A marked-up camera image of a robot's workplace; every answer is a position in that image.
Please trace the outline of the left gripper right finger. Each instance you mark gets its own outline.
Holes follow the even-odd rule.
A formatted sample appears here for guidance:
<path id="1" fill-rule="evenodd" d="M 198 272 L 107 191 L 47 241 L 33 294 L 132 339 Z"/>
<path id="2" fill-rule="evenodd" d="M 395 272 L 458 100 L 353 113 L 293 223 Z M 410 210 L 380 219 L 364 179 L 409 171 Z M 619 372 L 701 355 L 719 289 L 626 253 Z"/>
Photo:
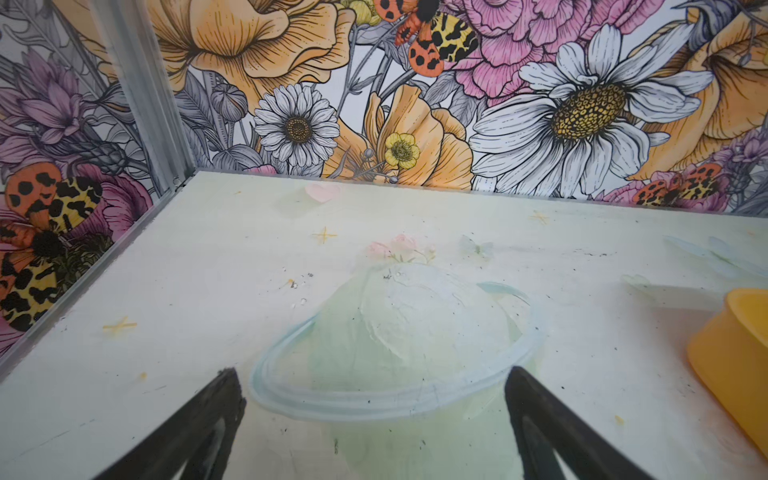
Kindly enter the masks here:
<path id="1" fill-rule="evenodd" d="M 652 479 L 524 368 L 511 369 L 504 394 L 525 479 L 563 479 L 559 460 L 578 479 Z"/>

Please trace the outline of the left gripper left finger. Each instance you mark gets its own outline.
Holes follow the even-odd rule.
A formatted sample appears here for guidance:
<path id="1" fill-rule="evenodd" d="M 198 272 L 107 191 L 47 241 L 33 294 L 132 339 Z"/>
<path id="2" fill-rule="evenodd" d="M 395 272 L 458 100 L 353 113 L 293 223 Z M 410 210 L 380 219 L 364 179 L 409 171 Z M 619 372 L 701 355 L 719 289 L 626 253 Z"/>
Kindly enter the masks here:
<path id="1" fill-rule="evenodd" d="M 246 407 L 237 372 L 203 389 L 99 479 L 221 479 Z"/>

